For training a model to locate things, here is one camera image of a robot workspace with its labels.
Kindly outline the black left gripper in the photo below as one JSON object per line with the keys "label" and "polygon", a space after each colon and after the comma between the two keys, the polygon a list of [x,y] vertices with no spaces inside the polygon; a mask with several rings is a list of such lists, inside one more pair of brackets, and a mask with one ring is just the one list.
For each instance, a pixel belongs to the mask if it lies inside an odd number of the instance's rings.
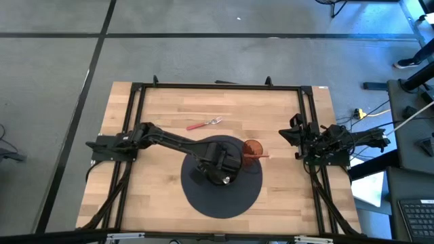
{"label": "black left gripper", "polygon": [[208,142],[198,158],[197,169],[207,176],[237,176],[241,169],[241,153],[229,141]]}

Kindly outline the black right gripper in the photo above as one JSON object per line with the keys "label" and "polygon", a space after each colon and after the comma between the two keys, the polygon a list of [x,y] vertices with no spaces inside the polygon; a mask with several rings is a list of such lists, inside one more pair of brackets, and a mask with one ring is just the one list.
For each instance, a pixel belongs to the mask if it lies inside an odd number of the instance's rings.
{"label": "black right gripper", "polygon": [[280,129],[279,134],[290,143],[291,146],[297,146],[299,151],[295,153],[298,160],[304,159],[309,153],[311,145],[311,123],[303,125],[298,121],[292,121],[292,127],[289,129]]}

